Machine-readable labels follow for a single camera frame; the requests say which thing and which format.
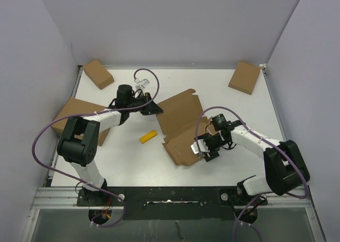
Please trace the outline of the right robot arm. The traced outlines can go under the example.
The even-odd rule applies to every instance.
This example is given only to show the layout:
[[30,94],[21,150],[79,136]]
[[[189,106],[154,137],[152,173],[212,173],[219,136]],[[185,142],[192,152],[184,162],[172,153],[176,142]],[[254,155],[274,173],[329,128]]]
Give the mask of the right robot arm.
[[212,119],[216,134],[204,133],[194,139],[191,149],[209,162],[219,156],[221,148],[242,146],[263,159],[265,173],[253,175],[237,183],[236,198],[248,204],[256,195],[288,194],[298,186],[306,186],[310,173],[298,145],[292,141],[268,138],[244,126],[240,120],[227,121],[223,114]]

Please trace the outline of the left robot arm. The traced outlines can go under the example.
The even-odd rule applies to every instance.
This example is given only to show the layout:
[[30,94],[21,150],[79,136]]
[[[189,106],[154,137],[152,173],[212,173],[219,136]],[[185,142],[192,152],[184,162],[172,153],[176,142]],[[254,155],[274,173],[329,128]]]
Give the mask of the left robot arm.
[[99,134],[107,129],[122,125],[132,112],[142,115],[162,114],[149,93],[142,89],[138,96],[130,85],[120,85],[116,98],[102,114],[68,118],[58,143],[57,153],[71,164],[82,180],[82,191],[96,205],[108,199],[107,182],[95,163]]

